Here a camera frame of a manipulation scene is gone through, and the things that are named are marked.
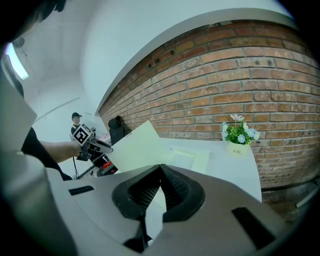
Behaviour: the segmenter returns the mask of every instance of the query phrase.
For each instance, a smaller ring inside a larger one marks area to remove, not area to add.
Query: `person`
[[[22,36],[25,32],[30,30],[37,22],[45,20],[51,12],[62,12],[65,7],[65,0],[53,0],[53,1],[29,1],[25,8],[16,9],[15,20],[11,23],[6,37],[1,38],[1,42],[13,42],[18,37]],[[3,43],[0,45],[0,56],[4,54],[6,45]],[[8,58],[6,58],[6,66],[12,64]],[[16,78],[13,68],[7,68],[8,76],[10,77],[11,84],[17,89],[17,91],[24,97],[23,87]],[[38,158],[46,168],[56,169],[64,181],[72,180],[72,178],[62,172],[58,163],[63,162],[72,157],[78,157],[81,152],[81,146],[76,141],[66,142],[46,142],[39,141],[37,134],[33,128],[28,132],[26,139],[22,145],[21,151],[26,155],[31,155]]]
[[[82,115],[78,114],[77,112],[72,113],[71,119],[72,119],[72,126],[71,126],[71,135],[75,133],[75,131],[80,126],[80,118]]]

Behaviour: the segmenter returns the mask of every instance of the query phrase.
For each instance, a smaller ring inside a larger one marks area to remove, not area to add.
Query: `paper sheet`
[[[167,164],[172,157],[170,150],[161,143],[150,121],[141,124],[112,148],[113,152],[107,153],[106,156],[120,172],[149,165]]]
[[[169,165],[205,174],[210,152],[192,147],[171,147]]]

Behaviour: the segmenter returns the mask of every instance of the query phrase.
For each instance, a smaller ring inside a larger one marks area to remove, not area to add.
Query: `potted plant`
[[[231,114],[230,117],[234,120],[234,125],[223,122],[222,140],[228,141],[226,147],[228,153],[237,157],[245,156],[250,148],[250,143],[259,139],[260,132],[249,128],[242,115]]]

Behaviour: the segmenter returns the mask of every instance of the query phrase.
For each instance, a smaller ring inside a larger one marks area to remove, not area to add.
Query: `white ceiling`
[[[16,52],[29,73],[24,87],[79,72],[86,30],[99,1],[67,0],[62,12],[53,11],[22,36],[25,43]]]

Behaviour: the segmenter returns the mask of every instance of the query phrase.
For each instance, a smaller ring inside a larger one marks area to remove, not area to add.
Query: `white wall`
[[[57,77],[41,84],[27,87],[23,84],[24,98],[29,106],[37,113],[33,128],[40,141],[69,142],[72,126],[72,113],[82,115],[81,123],[89,127],[96,127],[96,135],[102,136],[107,130],[99,116],[90,114],[82,83],[78,74]],[[76,161],[79,174],[89,168],[90,161]],[[62,171],[73,177],[75,174],[73,160],[68,159],[59,163]]]
[[[274,0],[108,0],[88,26],[80,73],[95,111],[141,59],[200,26],[230,20],[273,21],[294,27]]]

